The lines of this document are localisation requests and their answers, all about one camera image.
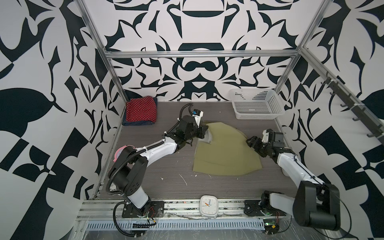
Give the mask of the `grey wall hook rack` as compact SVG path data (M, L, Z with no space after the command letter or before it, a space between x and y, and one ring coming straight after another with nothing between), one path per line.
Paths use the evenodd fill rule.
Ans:
M384 144L384 123L341 80L326 72L322 85L331 89L331 96L337 96L342 101L342 108L352 111L355 115L353 121L361 122L370 131L368 138L376 138Z

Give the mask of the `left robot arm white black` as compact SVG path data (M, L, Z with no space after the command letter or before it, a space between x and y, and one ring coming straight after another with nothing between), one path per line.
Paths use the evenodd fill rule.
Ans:
M140 216L148 212L151 199L142 187L148 166L161 158L172 155L194 139L209 136L209 127L203 123L204 112L192 109L193 103L184 105L175 125L162 134L162 138L141 148L125 146L109 170L105 190L110 196L121 196L132 204Z

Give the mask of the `white square clock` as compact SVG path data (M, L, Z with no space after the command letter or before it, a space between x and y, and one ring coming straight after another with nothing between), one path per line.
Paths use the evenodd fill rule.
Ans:
M215 196L204 195L200 199L200 214L205 218L216 218L219 214L219 202Z

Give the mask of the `aluminium frame rail front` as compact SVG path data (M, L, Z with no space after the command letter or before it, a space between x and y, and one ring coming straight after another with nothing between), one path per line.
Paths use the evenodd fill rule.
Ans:
M212 200L201 201L200 199L165 199L164 206L159 210L151 210L144 216L132 215L132 219L146 219L147 216L159 219L205 219L203 211L211 213L213 207L218 208L217 219L233 218L242 219L249 218L245 214L245 201L247 198L240 199L218 199L216 203ZM85 200L76 217L80 220L110 220L113 217L113 209L115 205L122 199L106 199L106 200Z

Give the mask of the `white plastic laundry basket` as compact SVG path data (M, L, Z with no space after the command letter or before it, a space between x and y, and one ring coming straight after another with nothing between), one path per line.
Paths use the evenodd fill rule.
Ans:
M232 89L230 97L238 120L274 120L285 114L280 97L272 89Z

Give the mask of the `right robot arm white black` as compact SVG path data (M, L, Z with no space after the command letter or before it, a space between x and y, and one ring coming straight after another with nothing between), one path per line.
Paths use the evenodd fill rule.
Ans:
M284 135L267 129L261 138L253 136L247 145L259 156L271 158L297 187L295 197L279 192L264 191L257 209L269 216L283 212L295 219L301 227L338 231L341 228L341 205L339 189L316 177L300 160L298 155L286 147Z

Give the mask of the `pink alarm clock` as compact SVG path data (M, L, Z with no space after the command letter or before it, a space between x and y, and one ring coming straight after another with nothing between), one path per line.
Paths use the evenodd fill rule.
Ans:
M136 148L134 146L124 145L116 150L113 162L115 163L119 159L121 154L123 154L127 158L129 155L131 155L135 151L136 151Z

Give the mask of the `green circuit board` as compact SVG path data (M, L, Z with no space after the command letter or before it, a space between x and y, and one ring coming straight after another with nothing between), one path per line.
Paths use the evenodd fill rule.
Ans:
M275 220L272 219L265 219L264 221L264 233L269 236L276 235L280 230L279 223L276 223Z

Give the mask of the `aluminium frame crossbar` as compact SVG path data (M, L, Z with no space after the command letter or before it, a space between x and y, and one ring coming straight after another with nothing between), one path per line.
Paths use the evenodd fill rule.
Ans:
M105 51L108 59L127 58L214 58L214 57L294 57L297 50L224 50L224 51Z

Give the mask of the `olive green skirt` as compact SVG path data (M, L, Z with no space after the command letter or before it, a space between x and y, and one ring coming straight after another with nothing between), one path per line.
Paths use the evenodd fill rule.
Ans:
M208 124L211 137L198 141L193 171L216 176L242 176L261 170L260 156L246 135L224 123Z

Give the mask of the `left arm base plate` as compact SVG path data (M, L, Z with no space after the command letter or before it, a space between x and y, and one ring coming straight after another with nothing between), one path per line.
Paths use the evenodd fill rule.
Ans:
M138 218L149 217L155 218L164 213L165 202L164 201L150 201L146 203L141 209L137 208L134 204L126 204L123 208L123 218Z

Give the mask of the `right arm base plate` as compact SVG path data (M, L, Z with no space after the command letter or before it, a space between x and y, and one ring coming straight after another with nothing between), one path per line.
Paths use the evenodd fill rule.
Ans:
M245 200L244 201L244 214L248 217L265 217L259 205L260 200Z

